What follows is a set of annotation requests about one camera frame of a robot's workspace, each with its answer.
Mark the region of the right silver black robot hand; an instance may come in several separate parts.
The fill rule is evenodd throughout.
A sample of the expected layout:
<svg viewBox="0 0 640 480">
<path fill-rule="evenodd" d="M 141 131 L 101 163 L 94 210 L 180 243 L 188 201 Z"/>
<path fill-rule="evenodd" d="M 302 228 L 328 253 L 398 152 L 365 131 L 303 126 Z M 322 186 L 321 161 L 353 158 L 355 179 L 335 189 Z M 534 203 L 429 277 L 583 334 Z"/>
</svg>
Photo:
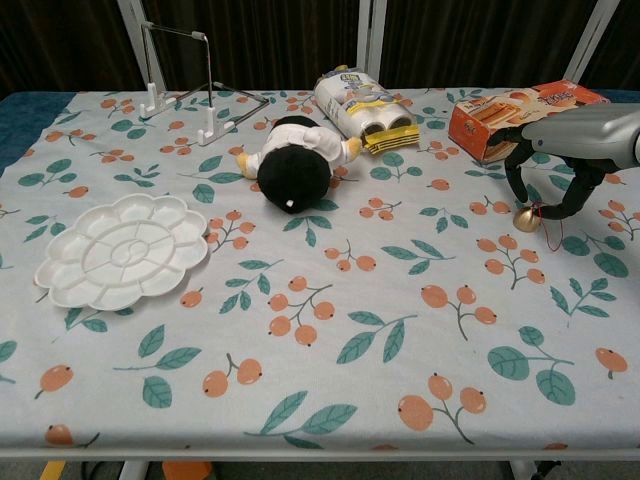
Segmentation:
<svg viewBox="0 0 640 480">
<path fill-rule="evenodd" d="M 525 203 L 528 191 L 521 165 L 535 153 L 563 159 L 574 172 L 562 201 L 536 205 L 531 214 L 544 220 L 564 220 L 578 213 L 608 174 L 640 168 L 640 103 L 599 103 L 569 109 L 523 126 L 493 133 L 487 144 L 515 145 L 504 160 L 507 180 Z"/>
</svg>

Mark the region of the small gold ball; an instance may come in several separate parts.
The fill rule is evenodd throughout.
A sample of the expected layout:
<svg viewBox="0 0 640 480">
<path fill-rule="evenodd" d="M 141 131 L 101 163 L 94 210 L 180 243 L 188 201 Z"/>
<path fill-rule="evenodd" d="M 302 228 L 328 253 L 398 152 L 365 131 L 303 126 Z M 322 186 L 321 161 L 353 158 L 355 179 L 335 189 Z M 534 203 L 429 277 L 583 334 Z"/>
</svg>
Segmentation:
<svg viewBox="0 0 640 480">
<path fill-rule="evenodd" d="M 564 240 L 564 225 L 562 221 L 559 222 L 560 237 L 557 244 L 553 245 L 551 243 L 549 227 L 546 224 L 542 212 L 544 207 L 546 207 L 546 204 L 542 202 L 534 202 L 531 205 L 523 206 L 514 214 L 513 226 L 523 233 L 535 233 L 538 230 L 542 230 L 547 248 L 551 252 L 557 252 Z"/>
</svg>

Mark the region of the orange biscuit box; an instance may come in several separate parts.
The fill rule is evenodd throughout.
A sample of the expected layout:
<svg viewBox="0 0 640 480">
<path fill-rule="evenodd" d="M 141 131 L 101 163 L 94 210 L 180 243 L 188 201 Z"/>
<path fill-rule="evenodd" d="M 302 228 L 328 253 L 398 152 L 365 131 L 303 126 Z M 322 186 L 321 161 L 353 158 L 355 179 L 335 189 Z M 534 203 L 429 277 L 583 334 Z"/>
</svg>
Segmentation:
<svg viewBox="0 0 640 480">
<path fill-rule="evenodd" d="M 509 128 L 527 124 L 584 105 L 607 103 L 605 96 L 568 80 L 483 94 L 456 104 L 448 136 L 481 164 L 506 159 L 516 144 L 489 138 Z"/>
</svg>

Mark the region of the dark pleated partition panel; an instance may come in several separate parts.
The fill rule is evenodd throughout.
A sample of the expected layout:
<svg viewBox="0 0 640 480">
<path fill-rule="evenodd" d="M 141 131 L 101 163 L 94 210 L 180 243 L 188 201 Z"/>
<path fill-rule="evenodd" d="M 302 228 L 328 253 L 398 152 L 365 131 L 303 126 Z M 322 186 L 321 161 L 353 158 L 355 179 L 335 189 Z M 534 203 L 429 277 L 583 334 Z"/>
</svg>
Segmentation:
<svg viewBox="0 0 640 480">
<path fill-rule="evenodd" d="M 189 90 L 312 88 L 363 67 L 376 0 L 117 0 L 144 81 Z"/>
<path fill-rule="evenodd" d="M 391 88 L 560 80 L 600 1 L 371 0 L 365 65 Z"/>
<path fill-rule="evenodd" d="M 142 88 L 117 0 L 0 0 L 0 100 Z"/>
<path fill-rule="evenodd" d="M 596 0 L 563 77 L 596 90 L 640 90 L 640 0 Z"/>
</svg>

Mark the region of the white yellow packaged rolls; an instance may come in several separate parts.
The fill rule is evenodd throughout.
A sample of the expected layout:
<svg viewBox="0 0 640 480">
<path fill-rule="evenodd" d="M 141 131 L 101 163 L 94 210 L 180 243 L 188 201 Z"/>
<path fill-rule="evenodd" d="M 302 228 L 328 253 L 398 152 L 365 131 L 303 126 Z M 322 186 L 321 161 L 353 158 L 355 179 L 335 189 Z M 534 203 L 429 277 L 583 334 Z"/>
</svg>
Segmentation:
<svg viewBox="0 0 640 480">
<path fill-rule="evenodd" d="M 366 72 L 340 66 L 318 79 L 318 107 L 346 137 L 371 154 L 420 142 L 415 116 Z"/>
</svg>

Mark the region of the black and white plush toy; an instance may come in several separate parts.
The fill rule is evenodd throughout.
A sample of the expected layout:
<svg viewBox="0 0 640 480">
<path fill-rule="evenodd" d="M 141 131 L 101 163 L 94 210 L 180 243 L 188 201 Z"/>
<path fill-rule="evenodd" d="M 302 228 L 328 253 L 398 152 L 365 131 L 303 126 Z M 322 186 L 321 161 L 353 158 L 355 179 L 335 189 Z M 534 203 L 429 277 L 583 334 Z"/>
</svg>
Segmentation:
<svg viewBox="0 0 640 480">
<path fill-rule="evenodd" d="M 261 150 L 238 154 L 236 163 L 269 202 L 296 214 L 318 203 L 334 170 L 354 161 L 361 149 L 360 138 L 344 139 L 310 118 L 293 115 L 277 120 Z"/>
</svg>

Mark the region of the floral fruit print tablecloth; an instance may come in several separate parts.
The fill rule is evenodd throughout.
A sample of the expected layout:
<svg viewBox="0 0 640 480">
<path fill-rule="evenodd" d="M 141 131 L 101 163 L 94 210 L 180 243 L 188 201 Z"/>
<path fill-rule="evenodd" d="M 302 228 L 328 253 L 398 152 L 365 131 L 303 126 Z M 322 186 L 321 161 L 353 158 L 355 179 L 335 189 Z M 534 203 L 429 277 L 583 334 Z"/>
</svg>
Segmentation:
<svg viewBox="0 0 640 480">
<path fill-rule="evenodd" d="M 421 142 L 341 167 L 288 215 L 235 157 L 305 91 L 197 144 L 206 99 L 151 120 L 138 92 L 74 96 L 0 177 L 0 455 L 307 450 L 640 455 L 640 169 L 608 176 L 557 252 L 517 231 L 502 166 L 448 137 L 480 91 L 404 91 Z M 87 210 L 174 196 L 205 259 L 118 311 L 33 278 Z"/>
</svg>

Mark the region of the white flower-shaped paint palette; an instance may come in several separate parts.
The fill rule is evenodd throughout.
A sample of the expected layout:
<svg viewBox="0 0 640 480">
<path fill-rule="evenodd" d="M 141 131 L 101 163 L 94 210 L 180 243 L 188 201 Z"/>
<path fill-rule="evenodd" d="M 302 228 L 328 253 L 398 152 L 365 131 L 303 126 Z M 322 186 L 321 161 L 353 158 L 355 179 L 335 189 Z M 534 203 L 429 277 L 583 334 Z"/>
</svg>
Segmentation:
<svg viewBox="0 0 640 480">
<path fill-rule="evenodd" d="M 176 288 L 208 252 L 207 220 L 174 196 L 87 210 L 47 245 L 35 285 L 60 308 L 118 311 Z"/>
</svg>

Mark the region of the blue table cover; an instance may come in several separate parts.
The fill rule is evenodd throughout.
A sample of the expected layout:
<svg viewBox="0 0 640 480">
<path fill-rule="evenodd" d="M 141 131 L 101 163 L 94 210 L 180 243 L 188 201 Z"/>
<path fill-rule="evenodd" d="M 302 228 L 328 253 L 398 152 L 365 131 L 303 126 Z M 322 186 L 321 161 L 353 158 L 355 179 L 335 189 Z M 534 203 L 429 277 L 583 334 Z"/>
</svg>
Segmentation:
<svg viewBox="0 0 640 480">
<path fill-rule="evenodd" d="M 0 177 L 37 141 L 75 92 L 15 92 L 0 101 Z"/>
</svg>

